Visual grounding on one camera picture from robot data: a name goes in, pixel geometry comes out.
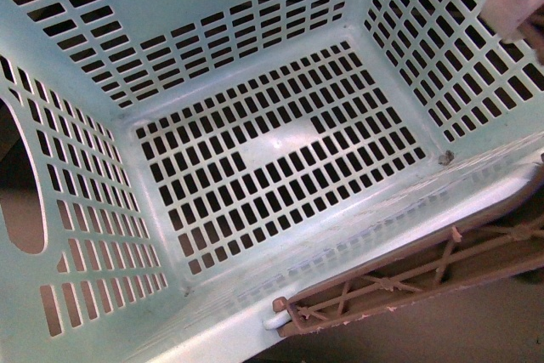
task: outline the light blue plastic basket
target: light blue plastic basket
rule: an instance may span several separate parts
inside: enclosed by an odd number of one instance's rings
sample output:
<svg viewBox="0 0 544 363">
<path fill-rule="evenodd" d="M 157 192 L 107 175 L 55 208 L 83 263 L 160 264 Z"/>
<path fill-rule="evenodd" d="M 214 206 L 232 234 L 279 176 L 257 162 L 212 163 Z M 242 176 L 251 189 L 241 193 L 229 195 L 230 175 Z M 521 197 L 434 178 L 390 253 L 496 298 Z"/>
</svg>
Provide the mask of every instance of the light blue plastic basket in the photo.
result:
<svg viewBox="0 0 544 363">
<path fill-rule="evenodd" d="M 274 298 L 521 189 L 543 71 L 483 2 L 0 0 L 45 225 L 0 222 L 0 360 L 241 361 Z"/>
</svg>

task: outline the plastic crate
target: plastic crate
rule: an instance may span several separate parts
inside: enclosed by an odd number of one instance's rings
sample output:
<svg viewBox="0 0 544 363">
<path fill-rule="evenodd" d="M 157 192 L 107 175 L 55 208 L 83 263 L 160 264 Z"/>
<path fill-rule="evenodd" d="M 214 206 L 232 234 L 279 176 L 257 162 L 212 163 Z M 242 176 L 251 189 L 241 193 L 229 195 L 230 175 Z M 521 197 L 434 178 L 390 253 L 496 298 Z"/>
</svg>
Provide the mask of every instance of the plastic crate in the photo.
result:
<svg viewBox="0 0 544 363">
<path fill-rule="evenodd" d="M 522 189 L 543 71 L 484 1 L 0 0 L 45 225 L 1 222 L 0 357 L 241 361 L 275 298 Z"/>
</svg>

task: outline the laundry basket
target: laundry basket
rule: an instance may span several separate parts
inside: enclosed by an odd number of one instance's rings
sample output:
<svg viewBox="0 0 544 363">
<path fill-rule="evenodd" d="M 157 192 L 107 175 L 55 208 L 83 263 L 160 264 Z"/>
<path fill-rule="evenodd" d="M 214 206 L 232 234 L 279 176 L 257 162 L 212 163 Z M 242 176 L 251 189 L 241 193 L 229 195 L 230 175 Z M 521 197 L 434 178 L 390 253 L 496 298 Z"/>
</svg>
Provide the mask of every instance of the laundry basket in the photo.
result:
<svg viewBox="0 0 544 363">
<path fill-rule="evenodd" d="M 0 222 L 1 360 L 242 361 L 275 298 L 524 188 L 543 70 L 484 1 L 0 0 L 43 223 Z"/>
</svg>

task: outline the brown plastic frame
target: brown plastic frame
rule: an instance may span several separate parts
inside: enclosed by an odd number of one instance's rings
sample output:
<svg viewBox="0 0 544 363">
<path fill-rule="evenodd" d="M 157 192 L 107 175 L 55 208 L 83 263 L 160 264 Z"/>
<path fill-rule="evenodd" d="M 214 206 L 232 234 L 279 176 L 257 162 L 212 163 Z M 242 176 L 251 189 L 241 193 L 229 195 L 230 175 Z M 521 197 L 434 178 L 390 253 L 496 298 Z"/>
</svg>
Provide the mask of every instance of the brown plastic frame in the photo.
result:
<svg viewBox="0 0 544 363">
<path fill-rule="evenodd" d="M 274 311 L 286 309 L 292 318 L 278 333 L 317 332 L 544 266 L 543 185 L 540 165 L 514 196 L 288 300 L 277 298 Z"/>
</svg>

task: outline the small debris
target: small debris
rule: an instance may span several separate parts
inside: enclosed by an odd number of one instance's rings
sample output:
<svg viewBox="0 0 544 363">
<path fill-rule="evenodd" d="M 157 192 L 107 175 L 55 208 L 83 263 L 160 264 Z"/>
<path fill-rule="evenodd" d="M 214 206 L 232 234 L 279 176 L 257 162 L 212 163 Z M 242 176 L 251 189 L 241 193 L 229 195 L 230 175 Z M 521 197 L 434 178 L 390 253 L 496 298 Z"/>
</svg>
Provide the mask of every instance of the small debris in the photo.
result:
<svg viewBox="0 0 544 363">
<path fill-rule="evenodd" d="M 447 150 L 444 155 L 439 156 L 439 165 L 448 166 L 455 159 L 455 155 L 451 150 Z"/>
<path fill-rule="evenodd" d="M 451 238 L 452 238 L 453 241 L 455 241 L 457 244 L 461 242 L 462 235 L 461 235 L 461 233 L 457 230 L 456 227 L 451 227 Z"/>
</svg>

